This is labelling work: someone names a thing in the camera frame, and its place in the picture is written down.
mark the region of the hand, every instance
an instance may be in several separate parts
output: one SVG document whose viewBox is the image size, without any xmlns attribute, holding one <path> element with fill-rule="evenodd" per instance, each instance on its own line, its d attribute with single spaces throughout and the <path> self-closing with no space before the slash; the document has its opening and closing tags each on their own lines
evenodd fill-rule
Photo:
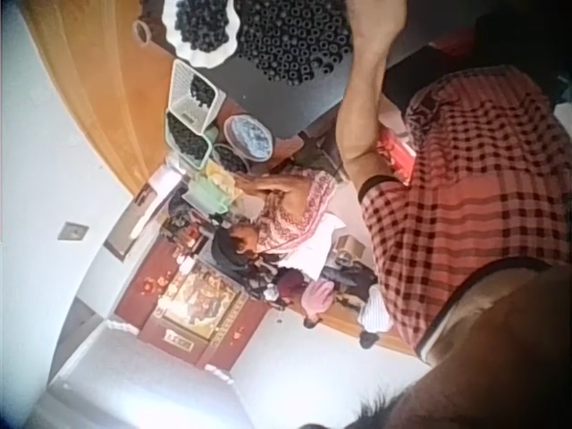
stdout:
<svg viewBox="0 0 572 429">
<path fill-rule="evenodd" d="M 387 55 L 405 26 L 407 0 L 347 0 L 356 56 Z"/>
<path fill-rule="evenodd" d="M 251 194 L 257 190 L 254 179 L 246 174 L 234 174 L 234 186 L 247 194 Z"/>
</svg>

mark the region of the light switch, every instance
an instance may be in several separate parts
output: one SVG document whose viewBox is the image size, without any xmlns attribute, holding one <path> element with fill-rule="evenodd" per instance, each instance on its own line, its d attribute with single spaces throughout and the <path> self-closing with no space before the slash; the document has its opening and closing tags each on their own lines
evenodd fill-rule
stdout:
<svg viewBox="0 0 572 429">
<path fill-rule="evenodd" d="M 58 240 L 63 241 L 82 241 L 88 233 L 89 227 L 80 225 L 79 223 L 66 222 L 57 236 Z"/>
</svg>

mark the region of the white cloth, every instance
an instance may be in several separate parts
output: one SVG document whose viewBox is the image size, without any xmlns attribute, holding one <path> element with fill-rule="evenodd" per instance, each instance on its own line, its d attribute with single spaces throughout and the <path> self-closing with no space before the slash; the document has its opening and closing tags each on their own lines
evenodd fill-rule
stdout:
<svg viewBox="0 0 572 429">
<path fill-rule="evenodd" d="M 277 300 L 280 297 L 280 293 L 278 293 L 278 288 L 273 284 L 269 284 L 263 293 L 265 295 L 265 299 L 271 302 L 275 302 L 275 300 Z"/>
<path fill-rule="evenodd" d="M 369 298 L 359 310 L 357 322 L 371 333 L 388 332 L 393 326 L 383 303 L 382 292 L 376 284 L 369 288 Z"/>
<path fill-rule="evenodd" d="M 346 224 L 335 214 L 326 213 L 315 234 L 299 248 L 283 258 L 278 266 L 300 270 L 312 280 L 318 280 L 332 249 L 332 235 Z"/>
</svg>

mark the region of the red checkered shirt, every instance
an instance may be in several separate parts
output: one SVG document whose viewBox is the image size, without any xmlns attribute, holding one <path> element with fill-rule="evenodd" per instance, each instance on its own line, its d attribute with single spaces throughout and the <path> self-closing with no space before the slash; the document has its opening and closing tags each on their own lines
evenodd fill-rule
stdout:
<svg viewBox="0 0 572 429">
<path fill-rule="evenodd" d="M 503 268 L 570 261 L 570 138 L 514 68 L 446 76 L 406 114 L 417 152 L 408 187 L 359 192 L 383 299 L 417 352 L 473 284 Z"/>
</svg>

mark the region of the black hair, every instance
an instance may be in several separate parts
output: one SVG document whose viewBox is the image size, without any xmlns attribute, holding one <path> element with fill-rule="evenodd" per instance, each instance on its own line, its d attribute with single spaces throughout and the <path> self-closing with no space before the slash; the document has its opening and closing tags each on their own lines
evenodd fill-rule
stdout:
<svg viewBox="0 0 572 429">
<path fill-rule="evenodd" d="M 379 340 L 379 335 L 373 332 L 362 331 L 359 333 L 359 345 L 362 349 L 371 349 Z"/>
<path fill-rule="evenodd" d="M 304 327 L 305 328 L 314 329 L 319 323 L 320 323 L 319 320 L 316 320 L 314 322 L 313 320 L 310 320 L 307 317 L 304 317 Z"/>
<path fill-rule="evenodd" d="M 362 404 L 357 420 L 345 429 L 382 429 L 387 424 L 390 414 L 399 403 L 405 391 L 390 399 L 378 398 L 370 404 Z"/>
<path fill-rule="evenodd" d="M 239 243 L 229 230 L 220 227 L 214 232 L 211 254 L 221 267 L 231 271 L 244 271 L 248 267 L 248 256 L 238 252 Z"/>
</svg>

